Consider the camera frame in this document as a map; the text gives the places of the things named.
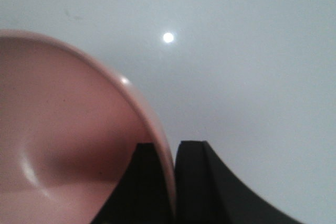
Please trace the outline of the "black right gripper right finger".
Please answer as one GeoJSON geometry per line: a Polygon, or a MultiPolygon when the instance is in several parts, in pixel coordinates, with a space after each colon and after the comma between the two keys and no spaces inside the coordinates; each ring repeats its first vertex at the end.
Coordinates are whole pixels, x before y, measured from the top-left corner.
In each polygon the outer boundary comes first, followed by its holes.
{"type": "Polygon", "coordinates": [[[297,223],[249,189],[207,141],[182,141],[175,162],[176,223],[297,223]]]}

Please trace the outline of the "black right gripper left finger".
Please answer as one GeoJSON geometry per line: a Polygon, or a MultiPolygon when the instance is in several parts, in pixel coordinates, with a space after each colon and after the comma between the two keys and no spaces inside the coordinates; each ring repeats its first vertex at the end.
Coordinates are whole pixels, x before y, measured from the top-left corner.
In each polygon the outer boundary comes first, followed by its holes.
{"type": "Polygon", "coordinates": [[[154,144],[138,144],[127,170],[92,223],[173,222],[163,169],[154,144]]]}

